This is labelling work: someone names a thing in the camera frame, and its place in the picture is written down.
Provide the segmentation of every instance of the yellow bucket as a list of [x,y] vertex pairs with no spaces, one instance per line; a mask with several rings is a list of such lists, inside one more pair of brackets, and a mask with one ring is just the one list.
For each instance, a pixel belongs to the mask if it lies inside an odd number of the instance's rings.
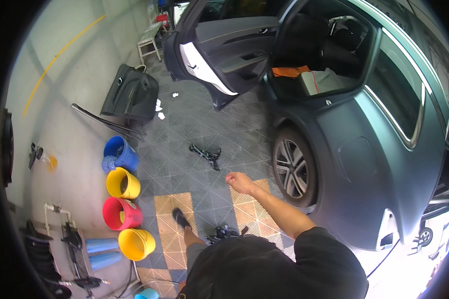
[[146,230],[127,228],[120,232],[118,244],[125,257],[140,261],[156,248],[155,238]]
[[106,188],[113,197],[134,200],[140,194],[140,181],[126,169],[117,167],[108,173]]

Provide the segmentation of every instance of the shorts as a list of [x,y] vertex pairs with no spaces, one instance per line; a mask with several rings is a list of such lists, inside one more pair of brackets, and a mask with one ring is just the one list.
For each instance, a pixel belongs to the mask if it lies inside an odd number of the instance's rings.
[[190,273],[190,270],[192,269],[192,266],[194,262],[196,261],[196,258],[198,255],[203,251],[205,248],[207,248],[208,245],[203,243],[192,243],[188,248],[186,248],[186,257],[188,259],[188,274]]

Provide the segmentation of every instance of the blue bucket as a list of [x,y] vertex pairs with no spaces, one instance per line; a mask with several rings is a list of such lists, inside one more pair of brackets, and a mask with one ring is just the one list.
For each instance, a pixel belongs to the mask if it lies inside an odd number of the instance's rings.
[[113,251],[106,254],[97,254],[89,257],[91,269],[93,271],[117,263],[121,260],[121,253]]
[[89,254],[118,248],[118,240],[116,238],[86,239],[85,244]]
[[135,171],[138,168],[138,163],[140,163],[140,160],[138,159],[136,152],[121,136],[114,136],[108,140],[105,145],[105,149],[103,150],[103,156],[118,156],[118,149],[120,147],[123,147],[123,152],[118,159],[116,159],[115,166],[123,167],[129,172]]
[[152,288],[144,289],[135,295],[135,299],[158,299],[158,297],[158,293]]

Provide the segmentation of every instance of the sneaker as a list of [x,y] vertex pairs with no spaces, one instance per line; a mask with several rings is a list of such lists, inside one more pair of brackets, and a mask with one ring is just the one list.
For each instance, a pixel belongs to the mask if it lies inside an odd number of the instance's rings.
[[185,229],[185,226],[191,226],[188,220],[186,220],[185,215],[183,215],[183,211],[181,211],[179,208],[173,209],[173,219],[183,228]]

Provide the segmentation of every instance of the orange cloth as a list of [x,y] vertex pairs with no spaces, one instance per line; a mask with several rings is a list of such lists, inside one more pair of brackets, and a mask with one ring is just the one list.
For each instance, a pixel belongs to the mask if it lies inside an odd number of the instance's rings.
[[308,66],[302,66],[299,68],[273,68],[273,75],[275,77],[291,77],[298,78],[299,74],[303,72],[310,72]]

